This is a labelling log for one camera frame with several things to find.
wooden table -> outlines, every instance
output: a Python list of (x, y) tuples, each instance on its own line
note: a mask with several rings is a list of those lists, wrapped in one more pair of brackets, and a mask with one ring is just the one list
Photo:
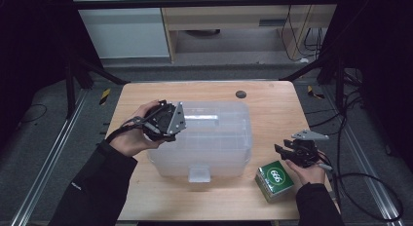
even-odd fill
[[(245, 91), (246, 98), (237, 98)], [(308, 128), (290, 82), (163, 82), (127, 84), (120, 95), (109, 133), (140, 104), (167, 101), (243, 101), (249, 107), (253, 135), (252, 157), (242, 176), (216, 177), (210, 183), (189, 183), (187, 177), (161, 177), (146, 152), (132, 177), (128, 199), (119, 220), (286, 220), (298, 219), (294, 189), (268, 204), (254, 176), (261, 166), (280, 160), (274, 144)], [(298, 177), (286, 168), (294, 183)]]

black jacket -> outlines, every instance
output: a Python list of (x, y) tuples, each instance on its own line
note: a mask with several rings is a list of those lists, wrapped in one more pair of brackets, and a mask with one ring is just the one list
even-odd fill
[[(67, 187), (49, 225), (115, 225), (136, 164), (103, 140)], [(324, 185), (304, 185), (296, 201), (300, 226), (344, 225)]]

transparent plastic box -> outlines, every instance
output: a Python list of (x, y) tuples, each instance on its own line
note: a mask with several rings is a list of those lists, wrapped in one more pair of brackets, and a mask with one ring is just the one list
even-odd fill
[(148, 150), (159, 174), (188, 176), (189, 182), (242, 175), (252, 146), (247, 105), (240, 101), (183, 101), (182, 106), (187, 128), (176, 135), (176, 141)]

green and white box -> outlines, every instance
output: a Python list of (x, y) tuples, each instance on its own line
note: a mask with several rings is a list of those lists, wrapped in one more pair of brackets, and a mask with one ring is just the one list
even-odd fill
[(268, 203), (294, 185), (280, 161), (259, 168), (255, 175), (255, 181)]

